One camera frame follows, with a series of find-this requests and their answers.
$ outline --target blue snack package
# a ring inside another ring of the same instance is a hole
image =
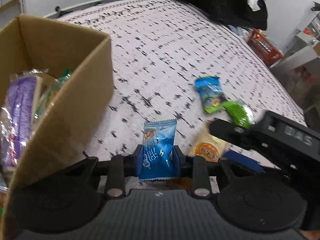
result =
[[[222,108],[222,103],[226,97],[222,91],[219,77],[206,76],[195,80],[195,86],[200,94],[204,110],[209,114]]]
[[[171,179],[175,172],[170,159],[177,120],[144,124],[143,164],[140,180]]]

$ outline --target beige snack package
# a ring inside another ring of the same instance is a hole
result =
[[[212,136],[209,132],[210,121],[204,124],[196,143],[193,145],[189,154],[199,155],[205,158],[208,162],[218,162],[218,159],[228,149],[229,143]]]

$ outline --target black circular disc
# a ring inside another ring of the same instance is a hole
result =
[[[274,232],[294,226],[306,204],[294,189],[258,175],[233,180],[221,190],[217,205],[223,216],[240,228]]]
[[[11,207],[19,225],[39,233],[77,228],[97,215],[100,195],[79,179],[59,176],[19,190]]]

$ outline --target white patterned tablecloth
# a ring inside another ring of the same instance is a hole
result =
[[[142,143],[147,121],[178,119],[175,144],[187,154],[205,120],[229,120],[225,111],[206,115],[194,80],[217,75],[232,100],[255,116],[268,109],[305,125],[303,115],[250,47],[192,5],[175,0],[122,0],[59,19],[112,37],[114,95],[86,153],[110,160]],[[271,163],[235,146],[262,165]]]

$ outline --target cardboard box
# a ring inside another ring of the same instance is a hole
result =
[[[10,198],[31,184],[79,161],[113,94],[111,37],[54,20],[21,15],[0,31],[0,105],[9,75],[49,69],[54,77],[72,71],[32,134],[9,186],[2,239],[17,232]]]

